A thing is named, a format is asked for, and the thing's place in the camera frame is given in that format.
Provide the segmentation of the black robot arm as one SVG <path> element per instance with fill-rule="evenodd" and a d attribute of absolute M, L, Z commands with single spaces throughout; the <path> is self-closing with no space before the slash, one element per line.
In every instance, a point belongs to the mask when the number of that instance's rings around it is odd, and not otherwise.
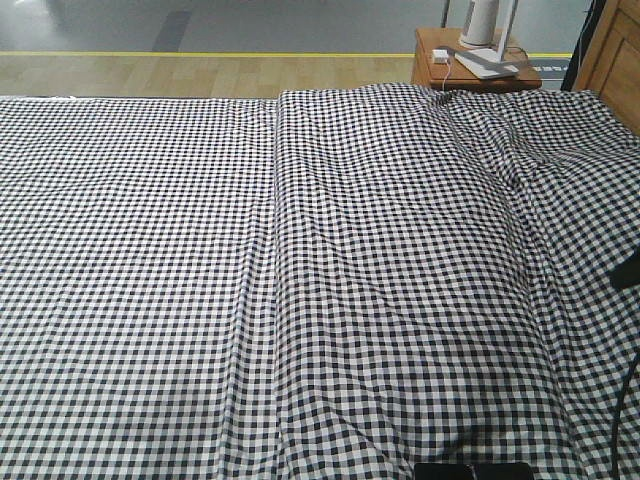
<path fill-rule="evenodd" d="M 633 255 L 609 272 L 611 285 L 616 290 L 638 286 L 640 283 L 640 259 Z"/>

